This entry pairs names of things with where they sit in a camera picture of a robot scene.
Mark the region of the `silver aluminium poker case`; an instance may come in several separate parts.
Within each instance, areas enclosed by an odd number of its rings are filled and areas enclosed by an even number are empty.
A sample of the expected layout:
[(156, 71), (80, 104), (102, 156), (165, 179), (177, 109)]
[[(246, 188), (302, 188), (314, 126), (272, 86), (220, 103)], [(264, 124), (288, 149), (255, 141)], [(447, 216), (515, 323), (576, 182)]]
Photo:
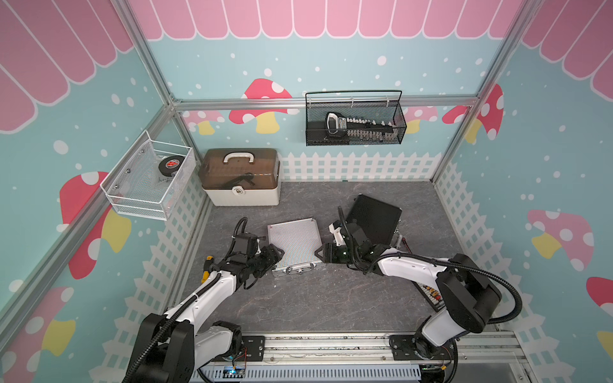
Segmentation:
[(322, 247), (315, 218), (268, 225), (268, 239), (284, 251), (272, 270), (275, 277), (322, 269), (323, 262), (315, 255)]

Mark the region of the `black poker case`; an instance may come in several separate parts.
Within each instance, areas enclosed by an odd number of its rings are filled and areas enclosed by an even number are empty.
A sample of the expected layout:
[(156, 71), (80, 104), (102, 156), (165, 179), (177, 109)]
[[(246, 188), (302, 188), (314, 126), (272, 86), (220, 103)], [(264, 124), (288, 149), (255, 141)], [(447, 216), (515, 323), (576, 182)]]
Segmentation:
[(346, 221), (358, 225), (372, 244), (390, 245), (401, 216), (400, 207), (359, 194)]

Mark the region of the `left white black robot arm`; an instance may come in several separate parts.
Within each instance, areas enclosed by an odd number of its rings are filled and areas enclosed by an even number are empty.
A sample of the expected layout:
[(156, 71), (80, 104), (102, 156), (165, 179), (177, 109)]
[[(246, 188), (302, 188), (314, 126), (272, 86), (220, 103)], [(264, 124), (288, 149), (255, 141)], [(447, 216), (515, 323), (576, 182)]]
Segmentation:
[(257, 282), (285, 255), (274, 244), (239, 233), (228, 254), (210, 265), (209, 277), (188, 298), (164, 312), (150, 314), (140, 324), (124, 382), (189, 382), (194, 370), (217, 357), (235, 359), (243, 351), (240, 326), (215, 322), (197, 331), (209, 316), (248, 281)]

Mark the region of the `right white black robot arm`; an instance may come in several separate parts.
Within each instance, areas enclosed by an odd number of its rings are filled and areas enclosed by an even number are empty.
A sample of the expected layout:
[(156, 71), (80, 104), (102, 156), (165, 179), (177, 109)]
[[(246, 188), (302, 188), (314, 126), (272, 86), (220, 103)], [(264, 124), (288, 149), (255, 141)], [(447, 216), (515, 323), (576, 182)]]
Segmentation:
[(350, 237), (343, 242), (324, 244), (314, 254), (324, 263), (410, 280), (440, 293), (445, 307), (426, 319), (411, 340), (421, 354), (463, 335), (479, 334), (487, 325), (509, 322), (523, 309), (522, 297), (510, 282), (480, 269), (467, 255), (438, 259), (369, 242), (359, 247)]

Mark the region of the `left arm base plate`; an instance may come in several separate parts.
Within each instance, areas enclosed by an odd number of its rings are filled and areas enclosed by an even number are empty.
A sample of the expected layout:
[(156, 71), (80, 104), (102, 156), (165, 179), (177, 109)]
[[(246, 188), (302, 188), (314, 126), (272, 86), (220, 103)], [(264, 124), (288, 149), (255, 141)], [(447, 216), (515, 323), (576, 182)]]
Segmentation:
[(264, 359), (265, 336), (243, 336), (239, 346), (233, 346), (230, 354), (223, 357), (228, 362), (262, 362)]

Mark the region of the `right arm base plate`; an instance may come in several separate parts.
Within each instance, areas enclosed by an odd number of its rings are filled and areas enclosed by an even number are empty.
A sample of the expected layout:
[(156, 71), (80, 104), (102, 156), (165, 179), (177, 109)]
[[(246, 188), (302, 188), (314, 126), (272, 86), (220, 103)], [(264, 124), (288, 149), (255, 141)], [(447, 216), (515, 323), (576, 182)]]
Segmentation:
[(389, 345), (395, 361), (451, 362), (450, 343), (432, 346), (424, 338), (414, 334), (397, 334), (389, 337)]

